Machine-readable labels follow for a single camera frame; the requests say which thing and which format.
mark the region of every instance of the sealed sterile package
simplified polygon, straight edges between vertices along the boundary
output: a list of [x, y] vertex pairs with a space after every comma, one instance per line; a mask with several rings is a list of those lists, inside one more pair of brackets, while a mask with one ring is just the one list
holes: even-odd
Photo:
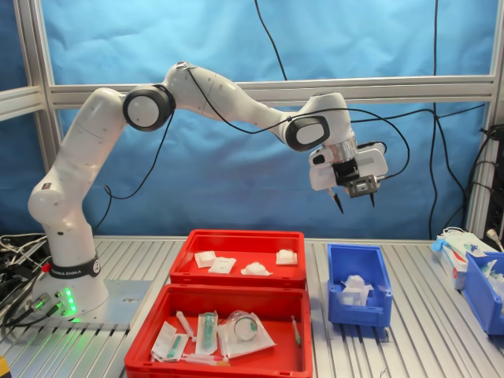
[[217, 311], [198, 315], [196, 354], [210, 355], [217, 350]]
[[226, 357], [235, 358], [274, 347], [275, 343], [254, 313], [235, 311], [228, 317], [224, 329], [224, 347], [221, 352]]
[[170, 351], [165, 358], [165, 361], [179, 361], [182, 357], [183, 350], [186, 347], [189, 336], [185, 333], [177, 333], [173, 338], [172, 345], [170, 346]]
[[228, 348], [226, 347], [226, 326], [218, 325], [217, 326], [217, 335], [219, 336], [219, 349], [220, 354], [223, 356], [228, 355]]
[[172, 327], [168, 322], [165, 322], [157, 335], [156, 341], [152, 346], [152, 350], [150, 351], [150, 354], [156, 360], [163, 361], [166, 356], [168, 356], [175, 334], [175, 327]]

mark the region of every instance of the silver cylinder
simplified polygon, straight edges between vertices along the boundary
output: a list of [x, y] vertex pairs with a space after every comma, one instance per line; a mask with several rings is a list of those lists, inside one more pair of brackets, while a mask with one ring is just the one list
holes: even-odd
[[355, 141], [355, 137], [341, 143], [332, 144], [328, 147], [334, 157], [334, 163], [344, 163], [345, 161], [352, 160], [357, 154], [357, 142]]

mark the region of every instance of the aluminum profile frame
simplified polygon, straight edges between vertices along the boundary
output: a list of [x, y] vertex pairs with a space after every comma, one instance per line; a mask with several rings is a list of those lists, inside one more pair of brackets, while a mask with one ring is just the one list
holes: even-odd
[[[56, 85], [50, 64], [41, 1], [13, 0], [30, 86], [28, 88], [36, 87], [37, 90], [14, 90], [14, 98], [11, 94], [0, 92], [0, 120], [35, 112], [43, 162], [48, 170], [56, 157], [62, 137], [58, 109], [79, 108], [98, 87], [111, 87], [126, 93], [136, 84]], [[490, 75], [293, 80], [239, 83], [239, 86], [252, 98], [268, 106], [302, 106], [311, 95], [326, 91], [338, 91], [349, 103], [354, 104], [488, 102], [484, 122], [484, 127], [488, 128], [504, 119], [504, 101], [500, 95], [504, 54], [502, 4], [503, 0], [499, 0]], [[484, 158], [495, 161], [497, 148], [497, 143], [489, 143]], [[492, 165], [481, 165], [476, 179], [480, 183], [491, 185], [493, 171]], [[478, 236], [482, 236], [484, 232], [489, 197], [484, 188], [475, 187], [467, 226]]]

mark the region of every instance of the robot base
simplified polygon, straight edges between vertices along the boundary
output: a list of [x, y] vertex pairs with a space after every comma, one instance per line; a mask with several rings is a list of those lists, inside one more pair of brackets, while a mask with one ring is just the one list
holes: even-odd
[[126, 330], [138, 316], [138, 309], [147, 296], [152, 281], [104, 280], [109, 297], [97, 309], [79, 315], [72, 323], [89, 324], [88, 328]]
[[72, 327], [83, 323], [88, 328], [129, 329], [151, 284], [151, 281], [102, 280], [100, 276], [61, 280], [44, 275], [33, 288], [32, 301], [41, 295], [49, 295], [49, 301], [27, 321], [40, 318], [57, 302], [63, 302], [60, 310], [39, 324]]

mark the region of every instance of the plastic tube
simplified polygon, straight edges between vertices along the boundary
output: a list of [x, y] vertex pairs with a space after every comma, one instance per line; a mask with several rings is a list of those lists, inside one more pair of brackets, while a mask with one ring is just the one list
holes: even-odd
[[229, 361], [228, 358], [226, 357], [221, 357], [221, 356], [207, 356], [206, 354], [187, 354], [187, 353], [183, 353], [182, 354], [182, 357], [189, 357], [189, 358], [199, 358], [199, 359], [202, 359], [202, 360], [207, 360], [207, 361]]
[[179, 322], [182, 324], [182, 327], [184, 331], [187, 333], [187, 335], [191, 338], [191, 341], [193, 343], [196, 343], [196, 336], [195, 333], [193, 332], [191, 326], [189, 323], [187, 323], [186, 317], [183, 315], [182, 311], [177, 311], [176, 312], [176, 318], [179, 320]]
[[181, 357], [182, 361], [189, 362], [190, 364], [200, 364], [200, 365], [212, 365], [212, 366], [229, 366], [228, 362], [224, 361], [214, 361], [207, 358], [199, 358], [194, 355], [189, 355], [187, 357]]

